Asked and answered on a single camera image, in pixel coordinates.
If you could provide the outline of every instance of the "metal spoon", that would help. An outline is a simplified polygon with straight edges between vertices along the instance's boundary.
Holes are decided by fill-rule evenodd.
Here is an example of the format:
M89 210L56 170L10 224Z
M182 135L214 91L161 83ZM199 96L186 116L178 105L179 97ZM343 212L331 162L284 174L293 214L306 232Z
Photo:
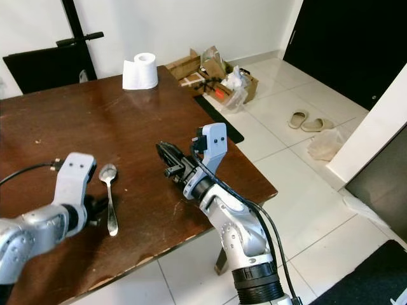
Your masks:
M116 178L117 169L113 164L106 164L99 172L99 180L106 183L107 195L109 196L109 203L107 206L107 229L109 230L110 236L116 236L119 227L117 225L117 218L114 214L111 182Z

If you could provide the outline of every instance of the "brown table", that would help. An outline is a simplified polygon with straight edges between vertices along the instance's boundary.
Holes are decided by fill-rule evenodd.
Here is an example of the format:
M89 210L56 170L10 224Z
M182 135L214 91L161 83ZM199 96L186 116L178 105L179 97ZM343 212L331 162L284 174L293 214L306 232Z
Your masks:
M114 163L113 196L119 222L110 237L106 220L87 227L53 251L29 261L9 304L58 304L93 290L208 230L203 213L163 175L155 144L174 143L185 153L196 128L213 123L164 67L151 90L127 92L121 76L10 98L0 102L0 177L78 151L95 156L99 169ZM106 197L97 179L87 193ZM275 188L228 141L219 176L242 195L262 202ZM0 215L16 217L49 204L56 173L39 168L0 187Z

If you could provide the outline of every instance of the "beige slide sandal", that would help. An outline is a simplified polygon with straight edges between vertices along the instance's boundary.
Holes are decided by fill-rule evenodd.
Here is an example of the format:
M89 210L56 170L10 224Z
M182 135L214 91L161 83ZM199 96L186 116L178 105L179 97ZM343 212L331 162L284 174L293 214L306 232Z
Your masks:
M332 129L333 123L328 119L315 119L313 122L303 123L301 129L305 132L321 132L325 129Z
M291 116L290 122L288 122L288 126L294 129L298 129L307 118L308 111L303 109L295 110L295 112Z

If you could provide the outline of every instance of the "robotic arm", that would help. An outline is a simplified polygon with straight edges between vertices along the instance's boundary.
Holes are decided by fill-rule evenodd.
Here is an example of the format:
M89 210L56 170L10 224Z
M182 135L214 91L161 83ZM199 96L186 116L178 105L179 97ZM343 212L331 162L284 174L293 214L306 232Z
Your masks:
M226 126L206 125L198 129L197 135L193 152L203 153L202 164L215 173L227 152ZM196 159L185 156L175 145L160 142L156 148L169 166L165 176L172 177L187 199L199 201L199 208L218 232L240 303L302 304L300 298L292 301L283 292L266 227L253 210L215 183Z
M50 205L15 219L0 219L0 304L5 304L25 263L80 232L88 219L86 184L96 169L93 156L72 152L62 165Z

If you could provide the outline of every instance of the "black mat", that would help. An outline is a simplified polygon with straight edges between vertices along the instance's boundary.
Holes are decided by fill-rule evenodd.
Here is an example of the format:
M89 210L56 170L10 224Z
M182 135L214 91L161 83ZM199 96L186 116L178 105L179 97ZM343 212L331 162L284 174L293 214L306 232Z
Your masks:
M214 106L212 106L206 98L202 95L194 97L196 102L202 107L203 110L217 123L225 123L226 124L226 132L228 133L228 137L232 140L235 144L240 143L244 140L243 135L233 127L227 119L225 119L222 114L220 114Z
M311 305L390 304L406 288L407 253L389 240Z

